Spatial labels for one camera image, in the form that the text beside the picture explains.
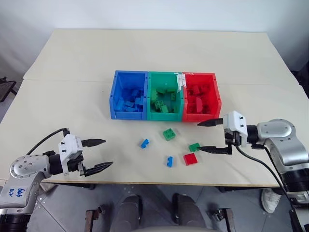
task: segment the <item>beige tabletop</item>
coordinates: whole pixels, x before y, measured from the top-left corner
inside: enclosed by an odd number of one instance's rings
[[[82,139],[107,140],[84,150],[85,166],[114,164],[93,176],[75,172],[48,181],[277,185],[264,167],[235,150],[232,156],[198,151],[198,164],[184,164],[189,144],[225,146],[222,127],[111,120],[108,99],[115,70],[214,72],[221,116],[237,110],[248,124],[287,119],[309,147],[309,101],[265,33],[59,29],[24,76],[0,124],[0,179],[7,179],[11,162],[41,138],[68,127]],[[168,128],[176,132],[169,142],[162,135]],[[144,139],[150,144],[141,149]],[[35,153],[57,151],[60,140],[55,136]],[[272,167],[263,151],[245,151]],[[173,168],[166,166],[168,156],[174,157]]]
[[[271,174],[260,164],[236,150],[232,156],[196,152],[198,164],[186,166],[183,155],[188,145],[224,146],[220,126],[204,128],[196,123],[111,120],[109,94],[112,82],[24,80],[18,95],[0,124],[0,178],[9,177],[11,162],[24,155],[41,138],[62,127],[81,139],[101,138],[107,142],[84,150],[84,164],[113,161],[103,172],[79,177],[55,175],[48,181],[96,183],[172,183],[224,186],[276,186]],[[248,124],[285,118],[296,126],[296,134],[309,147],[309,102],[300,86],[219,84],[223,101],[221,115],[237,110]],[[175,139],[165,141],[162,132],[172,128]],[[146,149],[140,144],[149,139]],[[61,135],[40,146],[34,154],[54,149]],[[266,153],[245,151],[268,165]],[[174,166],[166,166],[173,156]]]

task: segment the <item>gray floor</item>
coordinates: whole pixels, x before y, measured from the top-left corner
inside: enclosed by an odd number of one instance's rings
[[[225,222],[215,222],[208,216],[214,207],[231,208],[237,232],[290,232],[288,201],[282,197],[274,214],[269,215],[260,206],[260,191],[240,190],[221,193],[215,187],[172,185],[97,185],[94,190],[59,185],[48,194],[39,196],[28,224],[28,232],[84,231],[87,209],[105,205],[107,213],[94,221],[94,232],[107,232],[113,214],[122,200],[131,194],[143,199],[143,217],[140,227],[174,225],[171,220],[173,193],[191,196],[199,206],[210,229],[226,231]]]

